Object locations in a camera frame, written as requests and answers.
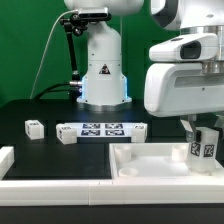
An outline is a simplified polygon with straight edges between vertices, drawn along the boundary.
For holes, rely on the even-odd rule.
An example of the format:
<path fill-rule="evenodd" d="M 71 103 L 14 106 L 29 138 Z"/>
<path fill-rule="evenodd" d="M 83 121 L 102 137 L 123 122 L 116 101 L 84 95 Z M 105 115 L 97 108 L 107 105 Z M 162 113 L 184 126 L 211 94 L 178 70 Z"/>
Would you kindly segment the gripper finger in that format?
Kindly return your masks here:
<path fill-rule="evenodd" d="M 224 128 L 224 114 L 223 113 L 217 114 L 217 120 L 216 120 L 215 126 L 219 128 Z"/>
<path fill-rule="evenodd" d="M 201 131 L 195 126 L 196 120 L 196 115 L 184 115 L 180 117 L 180 121 L 186 132 L 186 140 L 189 143 L 199 143 L 201 141 Z"/>

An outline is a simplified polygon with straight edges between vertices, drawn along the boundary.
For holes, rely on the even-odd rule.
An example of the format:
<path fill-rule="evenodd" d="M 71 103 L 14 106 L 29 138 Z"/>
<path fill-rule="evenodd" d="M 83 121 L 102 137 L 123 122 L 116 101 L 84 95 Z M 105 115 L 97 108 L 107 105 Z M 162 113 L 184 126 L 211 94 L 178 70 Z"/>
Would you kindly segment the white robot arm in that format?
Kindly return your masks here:
<path fill-rule="evenodd" d="M 121 71 L 121 37 L 106 21 L 138 12 L 144 0 L 64 0 L 75 35 L 89 33 L 88 70 L 78 102 L 99 110 L 130 101 Z M 152 46 L 144 106 L 157 117 L 179 116 L 189 142 L 201 142 L 196 114 L 224 110 L 224 0 L 150 0 L 152 19 L 180 35 Z"/>

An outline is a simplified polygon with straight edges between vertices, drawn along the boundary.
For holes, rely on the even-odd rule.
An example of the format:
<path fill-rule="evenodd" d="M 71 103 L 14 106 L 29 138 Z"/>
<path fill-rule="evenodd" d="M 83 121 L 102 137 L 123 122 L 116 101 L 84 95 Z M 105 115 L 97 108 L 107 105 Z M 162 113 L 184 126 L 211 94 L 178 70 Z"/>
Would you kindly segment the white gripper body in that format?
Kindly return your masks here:
<path fill-rule="evenodd" d="M 224 74 L 201 63 L 155 63 L 147 71 L 144 106 L 157 117 L 224 111 Z"/>

